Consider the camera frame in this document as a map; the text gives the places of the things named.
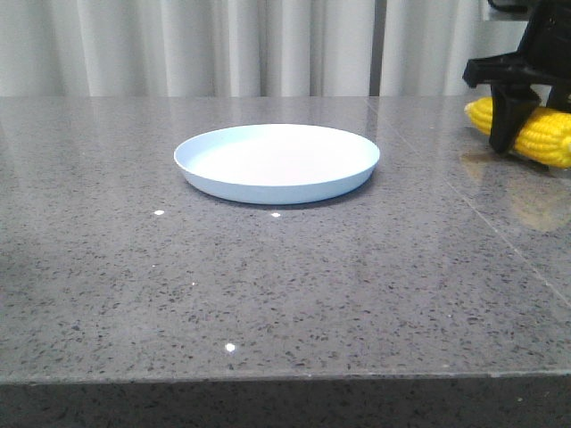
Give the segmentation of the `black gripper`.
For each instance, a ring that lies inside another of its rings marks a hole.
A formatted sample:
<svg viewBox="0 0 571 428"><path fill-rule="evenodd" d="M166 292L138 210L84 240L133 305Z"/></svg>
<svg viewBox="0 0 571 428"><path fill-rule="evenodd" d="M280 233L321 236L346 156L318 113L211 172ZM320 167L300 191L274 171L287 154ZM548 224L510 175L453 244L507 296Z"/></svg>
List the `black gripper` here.
<svg viewBox="0 0 571 428"><path fill-rule="evenodd" d="M470 87L491 85L492 127L489 144L508 153L540 97L530 85L552 86L546 106L571 111L570 3L539 2L516 51L470 59L462 78Z"/></svg>

